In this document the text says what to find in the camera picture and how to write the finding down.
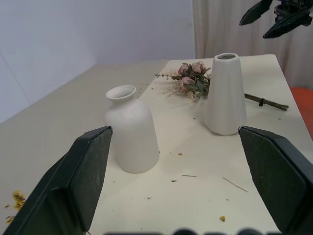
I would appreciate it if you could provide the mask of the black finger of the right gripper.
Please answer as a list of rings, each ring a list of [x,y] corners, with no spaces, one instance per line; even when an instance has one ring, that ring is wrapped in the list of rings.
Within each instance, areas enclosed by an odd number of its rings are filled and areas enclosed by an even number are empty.
[[[267,12],[272,4],[273,0],[261,0],[250,9],[246,11],[242,19],[239,22],[239,25],[247,25],[255,22],[259,19],[265,12]]]
[[[264,39],[278,38],[300,25],[309,26],[312,22],[310,11],[308,9],[300,9],[276,22],[264,35]]]

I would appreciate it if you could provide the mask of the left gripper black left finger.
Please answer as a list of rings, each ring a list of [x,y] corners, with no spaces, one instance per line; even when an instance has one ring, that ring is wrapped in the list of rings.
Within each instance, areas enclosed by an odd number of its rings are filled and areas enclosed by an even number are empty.
[[[78,137],[2,235],[86,235],[104,184],[112,133],[104,126]]]

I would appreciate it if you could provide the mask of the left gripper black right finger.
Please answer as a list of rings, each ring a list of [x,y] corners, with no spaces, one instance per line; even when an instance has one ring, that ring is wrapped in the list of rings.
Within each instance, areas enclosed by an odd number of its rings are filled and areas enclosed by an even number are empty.
[[[286,138],[238,130],[253,183],[283,235],[313,235],[313,164]]]

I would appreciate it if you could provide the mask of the white round bottle vase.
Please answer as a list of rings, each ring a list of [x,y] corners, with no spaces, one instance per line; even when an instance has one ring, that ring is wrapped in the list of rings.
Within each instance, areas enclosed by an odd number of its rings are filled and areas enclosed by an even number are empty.
[[[148,105],[135,97],[136,87],[112,88],[106,98],[112,102],[105,123],[112,127],[112,150],[120,167],[128,173],[142,173],[159,160],[159,148]]]

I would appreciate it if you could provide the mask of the white tall tapered vase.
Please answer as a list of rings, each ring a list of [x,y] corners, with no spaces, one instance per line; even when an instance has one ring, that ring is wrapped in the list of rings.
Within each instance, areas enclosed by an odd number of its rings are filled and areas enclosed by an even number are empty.
[[[204,112],[207,128],[222,136],[238,133],[246,122],[241,61],[235,53],[214,57]]]

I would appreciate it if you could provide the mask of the beige curtain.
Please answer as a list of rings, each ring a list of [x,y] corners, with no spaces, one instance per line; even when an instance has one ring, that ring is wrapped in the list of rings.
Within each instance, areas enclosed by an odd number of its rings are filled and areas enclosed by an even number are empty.
[[[193,0],[197,58],[231,52],[240,56],[274,54],[291,87],[313,89],[313,22],[275,39],[263,35],[273,26],[274,0],[269,11],[252,24],[240,26],[244,13],[259,0]]]

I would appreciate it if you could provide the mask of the thin dry twig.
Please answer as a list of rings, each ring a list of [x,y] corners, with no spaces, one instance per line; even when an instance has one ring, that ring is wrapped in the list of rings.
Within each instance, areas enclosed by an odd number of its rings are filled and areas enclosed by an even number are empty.
[[[236,185],[235,183],[231,182],[230,180],[228,180],[227,178],[225,177],[222,177],[224,180],[226,180],[227,182],[229,182],[230,184],[232,184],[233,186],[235,186],[236,188],[239,188],[240,190],[244,191],[244,192],[248,192],[246,189]]]

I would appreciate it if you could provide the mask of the yellow dried flower sprig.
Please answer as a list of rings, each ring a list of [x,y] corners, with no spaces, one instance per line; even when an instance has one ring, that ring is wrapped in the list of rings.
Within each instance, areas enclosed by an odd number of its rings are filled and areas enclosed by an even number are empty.
[[[25,195],[20,191],[20,190],[15,190],[12,192],[12,198],[13,198],[13,204],[6,204],[4,206],[5,209],[12,207],[15,211],[15,215],[8,215],[5,218],[5,223],[6,224],[11,224],[12,221],[15,219],[17,213],[22,209],[26,202],[26,197]]]

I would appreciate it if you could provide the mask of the orange object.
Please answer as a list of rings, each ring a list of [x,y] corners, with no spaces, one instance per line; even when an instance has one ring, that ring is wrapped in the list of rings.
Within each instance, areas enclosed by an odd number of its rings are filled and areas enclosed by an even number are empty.
[[[291,87],[291,92],[313,141],[313,90]]]

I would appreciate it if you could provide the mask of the pink dried flower bouquet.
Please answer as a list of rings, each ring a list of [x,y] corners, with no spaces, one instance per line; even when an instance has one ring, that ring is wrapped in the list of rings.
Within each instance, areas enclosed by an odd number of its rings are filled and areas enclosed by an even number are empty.
[[[177,71],[157,73],[157,78],[173,80],[172,91],[175,94],[185,95],[191,99],[207,97],[210,87],[211,74],[203,62],[198,61],[192,64],[182,63]]]

